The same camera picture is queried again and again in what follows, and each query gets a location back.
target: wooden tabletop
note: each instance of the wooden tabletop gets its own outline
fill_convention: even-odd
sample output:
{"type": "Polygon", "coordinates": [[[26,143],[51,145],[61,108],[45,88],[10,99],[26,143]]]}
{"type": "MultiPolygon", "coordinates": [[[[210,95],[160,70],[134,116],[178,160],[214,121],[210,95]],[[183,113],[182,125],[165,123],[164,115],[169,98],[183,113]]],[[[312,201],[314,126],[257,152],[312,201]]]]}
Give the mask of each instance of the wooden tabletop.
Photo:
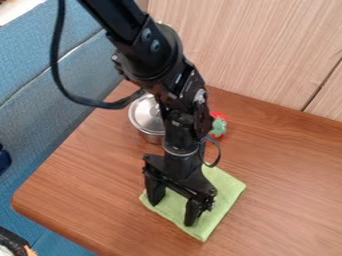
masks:
{"type": "MultiPolygon", "coordinates": [[[[123,83],[108,100],[132,92],[123,83]]],[[[206,243],[147,210],[127,109],[95,110],[13,197],[19,213],[100,255],[342,255],[342,124],[208,88],[229,120],[219,167],[246,191],[206,243]]],[[[209,146],[207,159],[216,151],[209,146]]]]}

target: metal pot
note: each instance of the metal pot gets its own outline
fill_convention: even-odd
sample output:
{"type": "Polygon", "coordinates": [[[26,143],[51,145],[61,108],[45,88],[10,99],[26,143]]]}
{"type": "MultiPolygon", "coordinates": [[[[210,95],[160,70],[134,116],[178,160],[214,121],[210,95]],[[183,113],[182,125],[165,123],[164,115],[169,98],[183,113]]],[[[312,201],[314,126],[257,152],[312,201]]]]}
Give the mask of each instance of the metal pot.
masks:
{"type": "Polygon", "coordinates": [[[159,104],[152,94],[145,94],[135,100],[128,110],[131,123],[149,142],[161,144],[165,135],[165,127],[160,116],[159,104]]]}

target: wire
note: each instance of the wire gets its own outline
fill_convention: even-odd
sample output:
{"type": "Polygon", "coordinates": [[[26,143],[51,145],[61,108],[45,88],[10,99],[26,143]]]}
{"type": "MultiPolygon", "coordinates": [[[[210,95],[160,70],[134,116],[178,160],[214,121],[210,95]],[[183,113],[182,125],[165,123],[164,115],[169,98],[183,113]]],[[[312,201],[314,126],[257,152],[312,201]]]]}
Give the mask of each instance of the wire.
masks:
{"type": "Polygon", "coordinates": [[[58,11],[57,11],[57,18],[55,23],[55,29],[53,32],[51,48],[50,48],[50,66],[51,66],[51,73],[52,78],[55,81],[58,89],[61,93],[67,97],[69,100],[89,107],[96,107],[96,108],[104,108],[104,109],[123,109],[127,105],[129,105],[132,101],[138,99],[142,96],[145,91],[144,89],[139,89],[130,96],[124,97],[115,102],[103,102],[99,100],[89,99],[85,97],[81,97],[78,95],[74,95],[64,87],[60,74],[59,74],[59,66],[58,66],[58,55],[59,55],[59,47],[61,36],[64,27],[64,20],[65,20],[65,0],[58,0],[58,11]]]}
{"type": "Polygon", "coordinates": [[[218,163],[220,162],[221,160],[221,147],[220,147],[220,143],[215,140],[214,138],[211,138],[209,135],[206,135],[202,138],[202,140],[200,141],[200,150],[198,151],[198,154],[199,154],[199,158],[202,162],[202,164],[206,165],[207,167],[209,168],[213,168],[215,167],[216,165],[218,165],[218,163]],[[210,141],[211,143],[213,143],[217,149],[218,149],[218,155],[215,159],[215,161],[211,164],[207,164],[204,160],[203,160],[203,153],[204,153],[204,145],[206,143],[206,141],[210,141]]]}

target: blue chair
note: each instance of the blue chair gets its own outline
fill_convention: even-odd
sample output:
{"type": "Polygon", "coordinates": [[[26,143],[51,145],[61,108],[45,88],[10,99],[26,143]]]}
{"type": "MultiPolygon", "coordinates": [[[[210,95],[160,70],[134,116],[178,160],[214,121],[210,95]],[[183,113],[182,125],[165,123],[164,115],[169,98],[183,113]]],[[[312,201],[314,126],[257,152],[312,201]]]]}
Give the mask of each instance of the blue chair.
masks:
{"type": "MultiPolygon", "coordinates": [[[[0,27],[0,143],[12,157],[0,176],[0,226],[28,240],[39,255],[93,255],[10,205],[13,193],[93,110],[69,102],[52,81],[48,58],[56,2],[47,1],[0,27]]],[[[121,81],[111,62],[113,52],[101,27],[77,1],[67,1],[60,53],[65,85],[79,95],[103,99],[121,81]]]]}

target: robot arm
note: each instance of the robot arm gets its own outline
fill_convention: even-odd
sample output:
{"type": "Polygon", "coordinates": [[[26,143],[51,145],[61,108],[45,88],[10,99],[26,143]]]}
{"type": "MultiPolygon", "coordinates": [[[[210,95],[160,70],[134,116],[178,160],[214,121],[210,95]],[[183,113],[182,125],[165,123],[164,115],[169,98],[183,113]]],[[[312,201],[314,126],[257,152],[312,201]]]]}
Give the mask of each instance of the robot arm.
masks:
{"type": "Polygon", "coordinates": [[[213,121],[204,80],[184,56],[177,33],[169,26],[156,24],[133,0],[78,1],[105,28],[116,46],[112,58],[116,69],[141,89],[114,103],[95,102],[70,95],[64,89],[57,60],[65,0],[59,0],[64,10],[59,9],[63,15],[58,16],[51,47],[51,70],[57,86],[76,103],[109,109],[125,107],[142,90],[154,95],[165,125],[164,156],[144,156],[147,196],[152,205],[157,205],[165,195],[165,187],[169,187],[188,198],[184,223],[193,225],[203,211],[211,210],[217,194],[201,169],[205,164],[204,141],[213,121]]]}

